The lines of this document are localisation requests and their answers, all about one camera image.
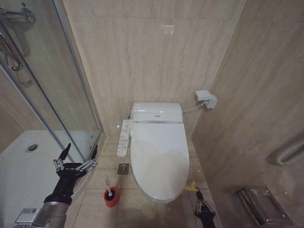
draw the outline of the shower door frame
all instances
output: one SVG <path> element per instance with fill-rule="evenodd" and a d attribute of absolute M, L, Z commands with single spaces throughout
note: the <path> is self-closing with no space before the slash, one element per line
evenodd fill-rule
<path fill-rule="evenodd" d="M 98 134 L 97 134 L 97 136 L 94 140 L 94 143 L 92 145 L 92 149 L 91 149 L 88 157 L 86 158 L 86 160 L 88 160 L 91 157 L 91 154 L 93 153 L 94 148 L 98 144 L 98 142 L 101 138 L 101 134 L 103 133 L 104 130 L 103 130 L 103 127 L 101 125 L 101 121 L 100 121 L 100 118 L 99 118 L 99 115 L 98 115 L 98 112 L 97 112 L 97 107 L 96 107 L 95 102 L 94 102 L 93 94 L 92 94 L 92 91 L 90 89 L 90 85 L 89 85 L 89 82 L 87 80 L 87 77 L 86 77 L 85 69 L 82 65 L 82 61 L 81 61 L 81 58 L 80 58 L 80 54 L 78 52 L 78 48 L 77 48 L 77 45 L 76 45 L 76 42 L 75 42 L 75 39 L 74 39 L 74 35 L 73 35 L 72 29 L 70 27 L 69 20 L 67 18 L 67 13 L 66 13 L 64 4 L 63 4 L 62 0 L 53 0 L 53 3 L 55 5 L 55 9 L 57 11 L 59 21 L 61 23 L 61 27 L 63 29 L 63 32 L 64 32 L 65 36 L 66 36 L 67 44 L 68 44 L 68 46 L 70 48 L 70 51 L 72 53 L 72 57 L 73 57 L 73 60 L 75 62 L 78 74 L 80 76 L 81 83 L 82 83 L 82 85 L 85 89 L 86 97 L 89 101 L 89 104 L 91 106 L 91 110 L 93 112 L 93 116 L 95 118 L 95 121 L 96 121 L 98 129 L 99 129 Z"/>
<path fill-rule="evenodd" d="M 93 95 L 88 83 L 88 80 L 86 78 L 86 74 L 81 62 L 81 58 L 78 52 L 78 49 L 76 47 L 76 43 L 74 40 L 74 36 L 71 30 L 71 27 L 69 25 L 68 19 L 67 19 L 67 15 L 63 6 L 63 2 L 61 0 L 53 0 L 54 3 L 54 7 L 57 11 L 57 15 L 58 15 L 58 19 L 61 23 L 64 35 L 66 37 L 66 41 L 68 44 L 68 47 L 70 49 L 73 61 L 75 63 L 76 69 L 78 71 L 78 75 L 81 79 L 81 84 L 84 88 L 85 91 L 85 95 L 87 97 L 87 100 L 89 102 L 90 108 L 92 110 L 93 113 L 93 117 L 95 119 L 96 125 L 98 127 L 98 133 L 95 137 L 95 140 L 93 142 L 93 144 L 91 145 L 91 150 L 90 153 L 88 154 L 87 157 L 84 157 L 83 154 L 81 153 L 81 151 L 79 150 L 76 142 L 74 141 L 73 137 L 70 135 L 70 133 L 68 132 L 68 130 L 65 128 L 64 123 L 62 123 L 59 115 L 57 114 L 57 112 L 55 111 L 55 109 L 53 108 L 52 103 L 49 101 L 47 95 L 44 93 L 43 89 L 41 88 L 41 86 L 39 85 L 39 82 L 36 80 L 36 77 L 34 76 L 34 74 L 31 72 L 30 68 L 27 65 L 27 62 L 25 61 L 23 55 L 20 53 L 20 51 L 16 48 L 16 44 L 15 42 L 11 39 L 10 35 L 7 34 L 6 29 L 4 29 L 4 33 L 7 35 L 7 37 L 9 38 L 9 42 L 11 42 L 13 44 L 13 48 L 15 49 L 15 51 L 17 52 L 17 55 L 19 56 L 22 64 L 24 65 L 24 67 L 29 69 L 30 74 L 32 75 L 32 77 L 34 78 L 35 83 L 37 83 L 37 85 L 39 86 L 42 94 L 44 95 L 46 102 L 49 103 L 49 105 L 51 106 L 54 115 L 58 118 L 60 124 L 63 127 L 63 130 L 66 132 L 66 134 L 68 135 L 68 137 L 70 138 L 70 140 L 73 142 L 74 146 L 76 147 L 76 150 L 78 151 L 78 153 L 80 154 L 80 156 L 83 159 L 83 162 L 87 161 L 90 159 L 96 145 L 99 143 L 102 133 L 103 133 L 103 128 L 101 125 L 101 121 L 100 118 L 98 116 L 98 112 L 97 112 L 97 108 L 93 99 Z M 30 99 L 27 97 L 27 95 L 23 92 L 23 90 L 20 88 L 20 85 L 18 84 L 18 82 L 15 81 L 13 73 L 11 72 L 11 70 L 6 66 L 6 63 L 4 62 L 4 59 L 0 58 L 0 69 L 4 72 L 4 74 L 7 76 L 7 78 L 9 79 L 9 81 L 14 85 L 14 87 L 17 89 L 17 91 L 19 92 L 19 94 L 23 97 L 23 99 L 25 100 L 25 102 L 29 105 L 29 107 L 31 108 L 31 110 L 33 111 L 33 113 L 37 116 L 37 118 L 41 121 L 41 123 L 44 125 L 44 127 L 51 133 L 51 135 L 53 136 L 53 138 L 55 139 L 55 141 L 59 144 L 59 146 L 64 149 L 63 144 L 61 143 L 60 139 L 56 136 L 56 134 L 53 132 L 53 130 L 49 127 L 49 125 L 46 123 L 46 121 L 43 119 L 43 117 L 40 115 L 39 111 L 35 108 L 35 106 L 31 103 Z"/>

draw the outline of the wall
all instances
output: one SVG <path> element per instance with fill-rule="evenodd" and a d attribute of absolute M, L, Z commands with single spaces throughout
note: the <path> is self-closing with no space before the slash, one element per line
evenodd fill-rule
<path fill-rule="evenodd" d="M 304 1 L 247 0 L 192 135 L 223 227 L 251 227 L 234 192 L 267 186 L 304 223 L 304 160 L 275 165 L 304 130 Z"/>
<path fill-rule="evenodd" d="M 23 53 L 39 86 L 65 127 L 71 131 L 97 130 L 53 1 L 27 0 L 25 4 L 35 14 L 36 22 L 15 20 L 4 22 L 4 26 Z M 21 1 L 4 0 L 1 7 L 20 10 L 22 5 Z M 24 45 L 20 44 L 16 32 Z M 12 73 L 16 80 L 32 80 L 33 85 L 22 87 L 24 93 L 53 130 L 62 130 L 60 122 L 27 69 L 24 67 L 21 71 Z"/>
<path fill-rule="evenodd" d="M 42 130 L 33 114 L 8 78 L 0 71 L 0 153 L 26 130 Z"/>
<path fill-rule="evenodd" d="M 210 89 L 244 0 L 64 0 L 105 135 L 134 101 L 197 105 Z M 167 34 L 162 25 L 174 25 Z M 184 115 L 192 134 L 200 110 Z"/>

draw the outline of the tiled floor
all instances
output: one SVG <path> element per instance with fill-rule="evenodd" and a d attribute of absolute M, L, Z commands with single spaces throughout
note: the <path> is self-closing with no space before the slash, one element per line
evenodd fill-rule
<path fill-rule="evenodd" d="M 215 210 L 191 139 L 187 139 L 187 143 L 190 156 L 188 181 L 196 182 L 204 199 Z M 197 202 L 195 192 L 184 190 L 173 202 L 156 205 L 149 202 L 138 189 L 131 166 L 128 175 L 117 175 L 119 163 L 131 165 L 129 152 L 126 158 L 116 156 L 117 145 L 117 138 L 106 139 L 92 180 L 68 210 L 65 228 L 203 227 L 201 221 L 194 216 Z M 119 204 L 114 208 L 106 207 L 103 200 L 105 174 L 108 174 L 111 186 L 115 185 L 120 190 Z M 222 227 L 218 216 L 214 222 L 217 228 Z"/>

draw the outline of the floor drain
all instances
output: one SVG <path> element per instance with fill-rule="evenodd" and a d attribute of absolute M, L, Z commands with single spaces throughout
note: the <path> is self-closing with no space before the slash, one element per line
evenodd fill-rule
<path fill-rule="evenodd" d="M 28 147 L 28 151 L 32 152 L 32 151 L 36 150 L 37 147 L 38 147 L 37 144 L 30 145 L 30 146 Z"/>
<path fill-rule="evenodd" d="M 117 174 L 128 174 L 129 173 L 129 163 L 120 163 L 118 166 Z"/>

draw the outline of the red toilet brush holder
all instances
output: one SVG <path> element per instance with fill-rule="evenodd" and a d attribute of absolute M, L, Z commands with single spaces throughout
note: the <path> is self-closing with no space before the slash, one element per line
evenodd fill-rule
<path fill-rule="evenodd" d="M 118 204 L 119 194 L 118 194 L 118 191 L 115 187 L 111 187 L 110 189 L 111 189 L 112 195 L 109 196 L 108 189 L 105 190 L 105 192 L 104 192 L 104 202 L 105 202 L 107 207 L 113 208 Z"/>

